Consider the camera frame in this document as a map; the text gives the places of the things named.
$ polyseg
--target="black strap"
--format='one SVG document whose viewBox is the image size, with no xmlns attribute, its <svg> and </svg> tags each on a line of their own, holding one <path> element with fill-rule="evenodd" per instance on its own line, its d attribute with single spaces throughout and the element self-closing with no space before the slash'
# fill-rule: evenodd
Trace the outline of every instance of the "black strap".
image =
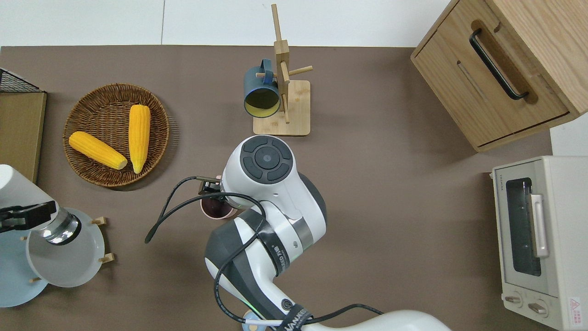
<svg viewBox="0 0 588 331">
<path fill-rule="evenodd" d="M 310 312 L 299 304 L 295 304 L 276 331 L 300 331 Z"/>
<path fill-rule="evenodd" d="M 239 215 L 249 227 L 255 231 L 263 247 L 272 259 L 273 266 L 276 268 L 276 277 L 283 273 L 290 266 L 290 257 L 282 241 L 268 223 L 257 211 L 247 209 Z"/>
</svg>

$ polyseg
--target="corn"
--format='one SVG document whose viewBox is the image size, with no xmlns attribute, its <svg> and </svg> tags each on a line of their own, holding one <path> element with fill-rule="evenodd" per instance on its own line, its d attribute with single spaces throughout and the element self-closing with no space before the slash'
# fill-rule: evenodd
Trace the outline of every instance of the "corn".
<svg viewBox="0 0 588 331">
<path fill-rule="evenodd" d="M 70 135 L 69 145 L 74 150 L 110 168 L 120 170 L 127 164 L 126 158 L 121 153 L 83 131 L 75 131 Z"/>
<path fill-rule="evenodd" d="M 144 105 L 133 105 L 129 112 L 129 154 L 133 171 L 138 174 L 143 170 L 147 160 L 149 148 L 149 126 L 151 124 L 151 112 Z"/>
</svg>

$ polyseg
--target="white wall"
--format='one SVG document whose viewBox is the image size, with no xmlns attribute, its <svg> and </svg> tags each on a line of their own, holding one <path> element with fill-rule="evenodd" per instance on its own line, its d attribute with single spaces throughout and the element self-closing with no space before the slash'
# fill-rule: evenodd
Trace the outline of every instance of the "white wall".
<svg viewBox="0 0 588 331">
<path fill-rule="evenodd" d="M 0 0 L 0 46 L 414 47 L 449 0 Z M 588 155 L 588 116 L 551 129 L 554 155 Z"/>
</svg>

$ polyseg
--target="oven handle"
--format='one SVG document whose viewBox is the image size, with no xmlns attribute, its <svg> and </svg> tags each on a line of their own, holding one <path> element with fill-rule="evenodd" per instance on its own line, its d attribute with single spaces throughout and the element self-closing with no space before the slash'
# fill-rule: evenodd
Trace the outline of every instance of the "oven handle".
<svg viewBox="0 0 588 331">
<path fill-rule="evenodd" d="M 541 194 L 528 194 L 527 202 L 531 207 L 529 216 L 531 221 L 531 240 L 535 257 L 547 257 L 547 236 L 545 233 L 545 218 L 543 217 L 543 196 Z"/>
</svg>

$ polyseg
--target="oven door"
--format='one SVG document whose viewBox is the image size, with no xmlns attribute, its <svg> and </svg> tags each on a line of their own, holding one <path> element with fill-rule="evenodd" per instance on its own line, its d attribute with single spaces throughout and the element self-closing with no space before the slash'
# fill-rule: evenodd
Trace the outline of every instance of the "oven door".
<svg viewBox="0 0 588 331">
<path fill-rule="evenodd" d="M 543 160 L 495 170 L 505 283 L 558 297 Z"/>
</svg>

